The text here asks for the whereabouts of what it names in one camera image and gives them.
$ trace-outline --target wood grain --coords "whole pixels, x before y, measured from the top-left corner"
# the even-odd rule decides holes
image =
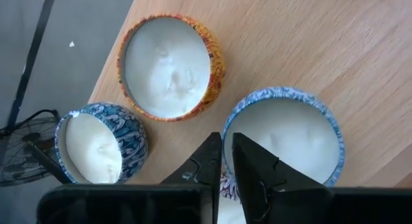
[[[230,110],[251,91],[295,86],[325,101],[341,125],[346,163],[337,185],[395,186],[402,178],[393,173],[412,173],[411,158],[402,157],[412,143],[411,5],[412,0],[134,0],[89,102],[130,107],[115,73],[121,37],[150,14],[189,15],[221,43],[227,62],[223,90],[210,109],[190,120],[142,117],[151,153],[131,183],[158,183],[172,173],[210,132],[222,130]],[[387,170],[392,161],[396,167]]]

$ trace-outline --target orange patterned tin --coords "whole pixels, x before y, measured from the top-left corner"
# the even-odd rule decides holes
[[[129,51],[129,45],[131,41],[133,41],[133,37],[136,35],[136,33],[141,29],[145,24],[149,24],[151,21],[155,21],[157,19],[177,19],[180,22],[183,21],[186,25],[191,27],[192,30],[194,30],[198,36],[201,37],[201,40],[204,43],[204,46],[206,47],[207,54],[208,54],[208,62],[210,62],[210,75],[209,75],[209,81],[205,82],[205,92],[202,94],[200,97],[200,101],[197,102],[197,104],[193,107],[190,108],[187,112],[182,113],[182,115],[178,115],[176,117],[161,117],[159,115],[155,115],[153,113],[148,112],[148,109],[145,109],[144,106],[142,106],[143,102],[140,98],[138,99],[138,96],[135,96],[135,94],[132,95],[130,87],[138,85],[142,85],[147,83],[146,81],[149,80],[142,78],[140,74],[139,77],[128,77],[126,78],[126,73],[125,73],[125,68],[126,68],[126,52]],[[154,30],[166,30],[163,28],[154,28]],[[145,39],[141,39],[143,41],[140,41],[140,45],[145,45],[147,48],[150,48],[151,43],[150,41],[145,41]],[[140,47],[141,50],[136,51],[135,55],[145,55],[145,51],[143,47]],[[151,60],[150,56],[148,57],[143,57],[143,60],[139,66],[145,66],[147,63]],[[167,73],[167,70],[165,70],[162,73],[159,73],[159,77],[163,77],[162,75]],[[223,78],[225,76],[225,63],[223,61],[223,56],[221,49],[218,45],[218,42],[216,41],[216,38],[211,34],[211,32],[201,23],[198,21],[195,21],[194,19],[184,16],[184,15],[179,15],[179,14],[174,14],[174,15],[168,15],[168,14],[162,14],[162,15],[152,15],[149,17],[144,18],[141,20],[139,23],[134,25],[124,36],[122,44],[120,46],[120,49],[118,51],[118,59],[117,59],[117,76],[118,76],[118,81],[120,83],[120,86],[122,88],[123,94],[127,98],[127,100],[131,103],[131,105],[141,114],[152,118],[154,120],[159,120],[159,121],[164,121],[164,122],[172,122],[172,121],[179,121],[179,120],[185,120],[187,118],[194,117],[198,113],[202,112],[206,108],[208,108],[214,100],[217,98],[220,89],[222,87],[222,82]]]

